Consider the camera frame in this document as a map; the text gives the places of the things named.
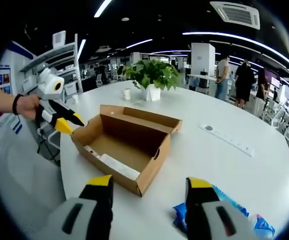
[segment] wristband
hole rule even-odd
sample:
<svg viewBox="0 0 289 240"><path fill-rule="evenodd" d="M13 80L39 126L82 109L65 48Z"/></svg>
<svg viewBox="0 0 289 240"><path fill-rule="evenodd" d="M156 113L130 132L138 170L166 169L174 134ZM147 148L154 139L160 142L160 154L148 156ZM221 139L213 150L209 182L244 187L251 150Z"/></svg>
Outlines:
<svg viewBox="0 0 289 240"><path fill-rule="evenodd" d="M15 96L14 100L13 100L13 104L12 104L12 112L14 115L18 115L19 113L17 112L17 102L18 102L18 99L20 97L23 97L23 95L21 94L18 94L17 96Z"/></svg>

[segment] power strip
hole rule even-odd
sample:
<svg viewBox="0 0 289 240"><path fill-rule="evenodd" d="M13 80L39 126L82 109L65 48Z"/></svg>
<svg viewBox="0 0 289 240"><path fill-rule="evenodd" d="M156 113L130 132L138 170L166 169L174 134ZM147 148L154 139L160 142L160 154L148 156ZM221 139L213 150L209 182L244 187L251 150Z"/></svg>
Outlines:
<svg viewBox="0 0 289 240"><path fill-rule="evenodd" d="M210 133L218 138L220 138L221 140L225 141L226 143L230 144L231 146L234 146L236 149L239 149L240 151L244 152L245 154L247 154L250 157L254 156L254 149L252 149L251 147L238 142L237 140L235 140L233 137L218 131L217 129L214 129L212 126L209 125L199 125L199 128L201 128L202 130L205 130L207 133Z"/></svg>

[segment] air conditioning vent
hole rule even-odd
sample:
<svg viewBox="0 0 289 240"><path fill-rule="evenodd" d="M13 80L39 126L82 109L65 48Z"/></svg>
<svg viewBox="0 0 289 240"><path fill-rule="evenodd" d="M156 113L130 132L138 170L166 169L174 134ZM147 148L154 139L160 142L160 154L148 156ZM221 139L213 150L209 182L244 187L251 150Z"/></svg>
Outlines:
<svg viewBox="0 0 289 240"><path fill-rule="evenodd" d="M256 8L223 1L211 1L210 4L224 22L260 29L259 11Z"/></svg>

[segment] cable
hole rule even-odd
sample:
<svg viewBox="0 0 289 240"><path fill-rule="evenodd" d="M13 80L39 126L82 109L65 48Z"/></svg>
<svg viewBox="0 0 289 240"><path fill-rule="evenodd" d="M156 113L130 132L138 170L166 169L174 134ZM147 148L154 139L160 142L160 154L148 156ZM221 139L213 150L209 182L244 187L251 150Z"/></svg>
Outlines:
<svg viewBox="0 0 289 240"><path fill-rule="evenodd" d="M42 141L39 142L39 146L38 146L38 149L37 149L37 154L39 154L39 152L40 152L41 144L44 144L45 147L46 147L46 149L48 150L50 156L51 156L51 159L49 159L49 160L53 160L54 163L55 163L58 167L60 167L60 161L57 161L57 160L55 159L55 157L59 155L60 151L58 151L58 153L57 153L56 155L53 155L53 154L52 154L50 148L49 148L48 145L46 144L46 139L44 139L45 131L41 129L41 125L40 125L40 123L39 123L37 120L35 121L35 124L36 124L37 129L40 129L40 137L41 137L41 139L42 139Z"/></svg>

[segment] potted plant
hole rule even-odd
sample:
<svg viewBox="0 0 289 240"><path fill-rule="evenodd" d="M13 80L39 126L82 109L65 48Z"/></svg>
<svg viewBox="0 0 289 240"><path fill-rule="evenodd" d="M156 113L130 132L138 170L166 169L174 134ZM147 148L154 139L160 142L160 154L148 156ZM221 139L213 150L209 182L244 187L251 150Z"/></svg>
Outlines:
<svg viewBox="0 0 289 240"><path fill-rule="evenodd" d="M146 101L160 99L161 90L166 87L176 89L178 72L174 66L158 60L140 60L134 66L125 67L124 79L133 80L136 88L141 89Z"/></svg>

